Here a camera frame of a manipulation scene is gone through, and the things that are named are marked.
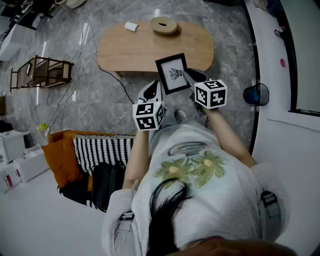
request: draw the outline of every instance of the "green flower print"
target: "green flower print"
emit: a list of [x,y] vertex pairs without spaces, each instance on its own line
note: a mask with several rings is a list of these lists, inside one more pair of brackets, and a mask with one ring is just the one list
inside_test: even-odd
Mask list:
[[204,152],[204,156],[195,156],[191,160],[197,163],[195,170],[192,171],[192,175],[196,175],[195,184],[198,188],[206,184],[213,174],[218,178],[225,175],[222,165],[225,165],[227,160],[220,158],[218,154],[206,151]]
[[[191,173],[195,166],[192,163],[187,164],[188,158],[180,158],[176,161],[164,161],[161,164],[161,168],[156,170],[154,173],[154,177],[163,176],[163,181],[177,178],[181,183],[189,184],[190,180],[187,174]],[[168,182],[164,185],[164,188],[168,188],[172,182]]]

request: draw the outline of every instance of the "marble tile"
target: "marble tile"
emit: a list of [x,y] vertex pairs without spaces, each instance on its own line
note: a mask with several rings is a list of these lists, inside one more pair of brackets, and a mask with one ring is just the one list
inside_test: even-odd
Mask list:
[[238,74],[236,47],[216,42],[214,44],[213,63],[207,72],[209,74],[236,76]]
[[256,79],[256,63],[253,49],[236,48],[236,67],[238,77]]
[[[27,33],[26,45],[9,62],[0,66],[0,92],[7,93],[6,120],[14,129],[30,131],[30,144],[45,145],[47,138],[37,126],[54,120],[62,109],[57,95],[65,94],[63,118],[61,115],[56,118],[51,126],[52,133],[60,129],[73,129],[134,134],[136,127],[132,104],[124,88],[135,102],[139,91],[148,83],[159,80],[159,74],[123,72],[120,78],[112,72],[122,82],[123,88],[110,74],[99,69],[95,46],[99,47],[99,39],[106,29],[118,22],[148,21],[156,16],[198,23],[211,33],[215,42],[215,57],[208,72],[213,78],[222,79],[229,89],[227,106],[220,108],[220,112],[248,146],[253,111],[244,102],[242,94],[252,84],[255,71],[245,12],[241,5],[228,7],[202,0],[91,0],[70,12],[56,8],[54,17],[42,19],[36,31]],[[71,70],[74,77],[72,83],[50,89],[14,90],[9,95],[11,66],[17,70],[34,55],[74,64],[78,60],[77,66]],[[163,99],[166,108],[184,110],[191,119],[204,125],[206,117],[198,116],[190,95],[189,89],[169,95],[163,92]]]

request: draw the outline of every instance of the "wooden table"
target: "wooden table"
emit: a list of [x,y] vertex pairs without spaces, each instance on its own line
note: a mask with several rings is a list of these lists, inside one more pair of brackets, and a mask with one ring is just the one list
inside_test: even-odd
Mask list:
[[214,60],[214,43],[202,26],[178,21],[175,35],[159,35],[150,28],[149,21],[139,24],[137,32],[118,23],[105,32],[97,50],[97,62],[106,71],[157,72],[155,61],[184,53],[188,68],[207,70]]

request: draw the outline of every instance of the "framed drawing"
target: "framed drawing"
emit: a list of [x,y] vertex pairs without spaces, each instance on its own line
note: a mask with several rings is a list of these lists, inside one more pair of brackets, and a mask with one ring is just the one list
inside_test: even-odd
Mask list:
[[187,62],[184,53],[155,61],[166,95],[189,88],[184,79]]
[[31,69],[31,63],[29,62],[28,64],[27,64],[27,66],[26,66],[26,70],[25,70],[25,73],[26,73],[26,75],[27,76],[29,76],[29,74],[30,74],[30,69]]

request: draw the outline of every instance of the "white shoe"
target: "white shoe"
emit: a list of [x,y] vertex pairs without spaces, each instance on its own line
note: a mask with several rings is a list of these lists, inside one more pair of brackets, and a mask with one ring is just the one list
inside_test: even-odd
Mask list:
[[184,112],[183,110],[178,110],[178,111],[174,112],[174,117],[175,117],[175,120],[177,121],[177,123],[180,124],[188,116],[187,116],[186,112]]

